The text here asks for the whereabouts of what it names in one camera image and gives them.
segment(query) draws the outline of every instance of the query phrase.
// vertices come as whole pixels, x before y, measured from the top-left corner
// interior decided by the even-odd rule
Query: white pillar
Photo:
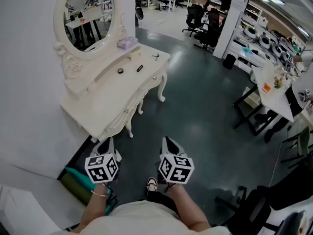
[[[213,55],[222,58],[224,52],[226,51],[227,45],[231,40],[231,36],[236,27],[237,21],[239,19],[241,9],[238,6],[234,6],[235,4],[244,3],[245,0],[232,0],[231,7],[228,12],[228,16],[222,30],[221,36],[219,38],[219,42],[216,45]]]

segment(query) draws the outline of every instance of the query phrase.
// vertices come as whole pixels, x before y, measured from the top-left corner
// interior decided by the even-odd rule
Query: floor
[[[194,38],[195,33],[192,33],[190,37],[190,31],[182,32],[183,29],[187,29],[186,19],[188,15],[187,7],[177,7],[174,12],[168,13],[166,10],[148,10],[147,7],[142,7],[144,18],[139,21],[139,27],[161,33],[166,36],[170,36],[182,41],[185,41],[191,45],[197,43]]]
[[[246,186],[248,191],[258,185],[268,186],[286,129],[269,144],[264,143],[264,133],[254,137],[246,124],[234,130],[239,115],[232,104],[246,86],[253,85],[246,72],[237,67],[227,70],[220,59],[172,37],[141,28],[136,29],[136,36],[142,44],[167,52],[172,58],[165,102],[157,99],[157,88],[150,90],[144,99],[143,115],[133,117],[134,138],[129,138],[126,129],[114,136],[115,148],[122,156],[114,192],[120,204],[143,198],[147,178],[157,175],[155,163],[159,161],[162,137],[170,136],[195,164],[187,191],[210,223],[221,224],[233,213],[217,205],[215,197],[235,201],[238,186]],[[251,110],[244,103],[242,108]],[[289,136],[301,128],[295,124]],[[84,158],[78,164],[83,166]],[[273,183],[287,173],[287,167],[278,164]]]

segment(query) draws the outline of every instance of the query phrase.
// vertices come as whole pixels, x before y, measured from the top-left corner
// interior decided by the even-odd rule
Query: round device
[[[272,43],[271,45],[271,51],[274,53],[274,55],[278,58],[280,58],[280,56],[282,55],[282,49],[279,47],[278,44]]]
[[[259,37],[259,44],[260,44],[260,46],[262,46],[265,49],[270,48],[270,41],[266,36],[261,35]]]
[[[246,36],[248,36],[249,38],[252,38],[252,39],[256,39],[257,38],[256,31],[253,28],[249,27],[249,26],[247,26],[244,29],[244,34]]]

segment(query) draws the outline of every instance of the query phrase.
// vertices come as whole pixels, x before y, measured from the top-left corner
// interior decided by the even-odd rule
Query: forearm
[[[170,194],[174,200],[181,221],[190,229],[201,232],[211,228],[203,211],[191,199],[182,185],[174,185],[170,188]]]
[[[107,195],[107,187],[102,184],[97,184],[94,192]],[[91,199],[83,213],[83,217],[80,225],[74,230],[74,232],[81,232],[90,222],[96,218],[105,215],[107,198],[96,194],[92,194]]]

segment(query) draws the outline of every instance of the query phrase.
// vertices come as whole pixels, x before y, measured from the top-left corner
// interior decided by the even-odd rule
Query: drawer
[[[116,117],[116,119],[107,128],[114,129],[117,128],[121,123],[126,122],[127,115],[129,114],[129,111],[131,110],[130,108],[135,103],[135,101],[136,96],[134,95],[131,98],[131,100],[128,101],[124,110]]]
[[[148,92],[151,88],[158,86],[162,80],[163,70],[153,74],[144,84],[140,87],[141,92]]]

